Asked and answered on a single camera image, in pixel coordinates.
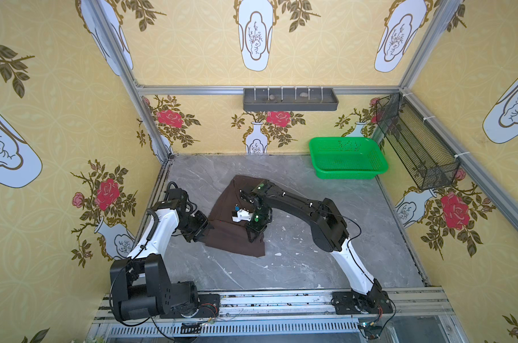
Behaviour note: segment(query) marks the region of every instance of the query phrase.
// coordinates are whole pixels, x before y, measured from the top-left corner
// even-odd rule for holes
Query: red wire
[[[199,306],[199,307],[203,307],[203,308],[207,308],[211,313],[213,313],[213,317],[215,318],[215,313],[213,312],[212,309],[210,309],[209,307],[207,306]]]
[[[214,305],[214,304],[210,304],[209,302],[205,303],[205,304],[201,304],[200,306],[203,306],[203,305],[211,305],[215,308],[215,313],[213,314],[214,316],[217,315],[217,313],[219,313],[219,310],[217,310],[217,307]]]

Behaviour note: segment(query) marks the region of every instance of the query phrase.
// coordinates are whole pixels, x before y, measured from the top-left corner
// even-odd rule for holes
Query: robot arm
[[[187,242],[197,241],[209,224],[206,216],[188,201],[186,191],[177,185],[174,189],[169,187],[166,199],[146,211],[153,220],[139,243],[127,258],[114,261],[110,267],[111,307],[119,322],[157,315],[180,318],[198,314],[194,282],[172,284],[163,255],[175,230],[179,229]],[[145,284],[140,282],[140,276],[145,276]]]
[[[352,247],[347,223],[331,199],[325,198],[320,202],[303,198],[286,192],[269,180],[261,181],[255,188],[240,190],[240,196],[254,208],[251,221],[246,225],[250,241],[255,240],[272,221],[271,208],[293,214],[310,225],[318,248],[331,252],[335,257],[356,293],[353,295],[357,299],[356,308],[374,313],[379,306],[385,306],[386,292],[381,291],[381,285],[367,271]]]
[[[330,199],[310,200],[288,193],[274,183],[263,180],[252,189],[240,190],[242,199],[253,205],[246,225],[250,241],[272,221],[272,208],[297,216],[310,225],[314,243],[331,252],[348,277],[353,292],[334,292],[332,305],[338,314],[391,313],[387,293],[381,291],[354,251],[347,223]],[[112,313],[118,321],[156,315],[168,318],[199,316],[200,304],[218,304],[216,298],[198,293],[194,282],[171,283],[163,254],[172,234],[179,229],[187,242],[198,241],[209,226],[206,216],[188,201],[187,192],[168,186],[166,199],[157,202],[147,213],[148,224],[138,244],[123,260],[114,261],[110,269]]]

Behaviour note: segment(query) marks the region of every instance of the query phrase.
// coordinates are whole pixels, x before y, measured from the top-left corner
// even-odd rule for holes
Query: gray plastic tray
[[[302,93],[306,93],[307,96],[301,97]],[[273,95],[274,99],[269,99],[269,95]],[[267,87],[261,87],[243,90],[243,110],[248,112],[335,111],[338,104],[339,100],[333,88],[324,88],[323,91],[320,87],[297,87],[297,90],[293,87],[270,88],[270,90]]]

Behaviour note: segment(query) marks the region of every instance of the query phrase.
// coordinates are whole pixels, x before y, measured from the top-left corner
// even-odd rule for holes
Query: black wire mesh basket
[[[460,160],[423,116],[399,93],[376,104],[379,128],[419,189],[449,186]]]

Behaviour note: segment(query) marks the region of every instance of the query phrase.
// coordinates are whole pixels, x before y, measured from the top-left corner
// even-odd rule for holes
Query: gray marble floor
[[[383,287],[420,287],[421,278],[375,180],[321,180],[310,156],[179,155],[169,180],[209,214],[237,174],[262,177],[310,199],[330,198],[341,214],[362,227],[353,240],[366,268]],[[358,233],[349,224],[349,234]],[[172,282],[193,280],[198,289],[348,288],[329,253],[312,242],[310,226],[274,209],[265,231],[266,256],[232,254],[173,237],[165,263]]]

